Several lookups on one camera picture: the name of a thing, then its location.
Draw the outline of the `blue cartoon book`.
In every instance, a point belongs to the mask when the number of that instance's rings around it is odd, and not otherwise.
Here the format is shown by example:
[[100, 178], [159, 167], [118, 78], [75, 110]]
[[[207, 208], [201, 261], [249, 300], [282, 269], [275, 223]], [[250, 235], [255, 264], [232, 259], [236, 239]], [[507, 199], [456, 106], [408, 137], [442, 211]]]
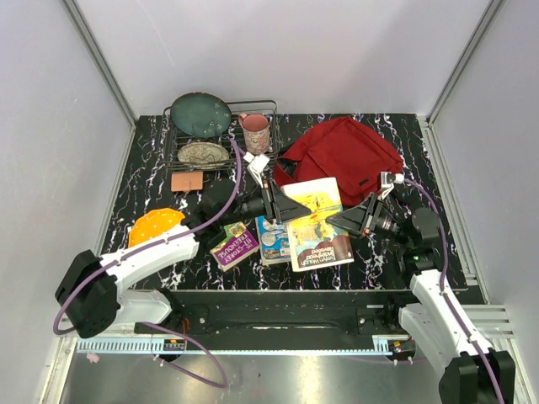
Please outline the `blue cartoon book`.
[[255, 221], [260, 244], [262, 264], [265, 266], [291, 261], [291, 250], [286, 228], [269, 222], [264, 216]]

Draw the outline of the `yellow illustrated book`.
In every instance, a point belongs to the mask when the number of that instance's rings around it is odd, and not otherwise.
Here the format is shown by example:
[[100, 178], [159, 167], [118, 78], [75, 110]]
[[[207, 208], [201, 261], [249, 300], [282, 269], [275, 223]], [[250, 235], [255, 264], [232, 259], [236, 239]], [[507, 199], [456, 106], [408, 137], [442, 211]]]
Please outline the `yellow illustrated book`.
[[281, 190], [311, 210], [309, 215], [286, 224], [292, 271], [300, 273], [352, 263], [354, 254], [348, 232], [327, 221], [343, 211], [336, 179], [291, 183]]

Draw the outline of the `purple treehouse book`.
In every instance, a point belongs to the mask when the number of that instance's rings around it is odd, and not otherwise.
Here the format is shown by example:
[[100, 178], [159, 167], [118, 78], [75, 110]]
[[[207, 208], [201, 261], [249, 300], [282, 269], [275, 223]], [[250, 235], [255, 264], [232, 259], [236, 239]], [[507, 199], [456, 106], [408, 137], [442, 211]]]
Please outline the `purple treehouse book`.
[[225, 239], [211, 249], [211, 255], [216, 260], [218, 268], [226, 272], [256, 253], [260, 245], [258, 238], [242, 222], [225, 225], [224, 230]]

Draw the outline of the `red student backpack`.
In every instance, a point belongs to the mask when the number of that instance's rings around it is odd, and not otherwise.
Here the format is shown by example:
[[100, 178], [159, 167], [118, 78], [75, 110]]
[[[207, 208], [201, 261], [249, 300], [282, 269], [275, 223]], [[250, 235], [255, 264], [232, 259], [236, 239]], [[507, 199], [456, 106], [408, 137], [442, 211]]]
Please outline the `red student backpack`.
[[350, 118], [313, 126], [278, 157], [273, 176], [279, 186], [335, 178], [342, 205], [352, 207], [379, 189], [382, 172], [399, 174], [403, 159], [372, 128]]

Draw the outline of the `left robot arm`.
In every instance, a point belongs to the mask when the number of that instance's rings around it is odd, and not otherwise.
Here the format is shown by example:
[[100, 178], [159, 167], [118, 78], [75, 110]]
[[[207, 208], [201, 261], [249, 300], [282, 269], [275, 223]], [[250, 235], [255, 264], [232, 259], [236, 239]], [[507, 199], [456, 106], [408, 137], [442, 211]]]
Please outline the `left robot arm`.
[[213, 183], [180, 223], [134, 247], [101, 256], [90, 250], [77, 254], [55, 292], [61, 309], [53, 332], [67, 334], [60, 327], [63, 317], [72, 324], [68, 331], [80, 338], [96, 337], [122, 323], [150, 322], [162, 332], [175, 332], [182, 313], [166, 292], [133, 290], [132, 285], [216, 247], [224, 240], [229, 224], [258, 216], [285, 224], [312, 213], [285, 195], [272, 179], [263, 180], [247, 193], [240, 194], [237, 189], [237, 183], [228, 179]]

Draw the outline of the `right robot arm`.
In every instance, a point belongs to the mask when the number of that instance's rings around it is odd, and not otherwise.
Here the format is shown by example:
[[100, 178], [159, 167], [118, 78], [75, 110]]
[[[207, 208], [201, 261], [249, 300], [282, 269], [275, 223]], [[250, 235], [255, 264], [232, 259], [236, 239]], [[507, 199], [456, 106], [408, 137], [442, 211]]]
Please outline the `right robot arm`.
[[496, 350], [472, 323], [443, 271], [436, 267], [434, 246], [443, 242], [438, 214], [420, 207], [401, 222], [394, 220], [377, 196], [331, 215], [328, 223], [354, 237], [380, 232], [400, 246], [398, 274], [414, 303], [397, 301], [382, 313], [383, 326], [406, 332], [423, 351], [439, 379], [444, 403], [511, 403], [515, 395], [515, 362]]

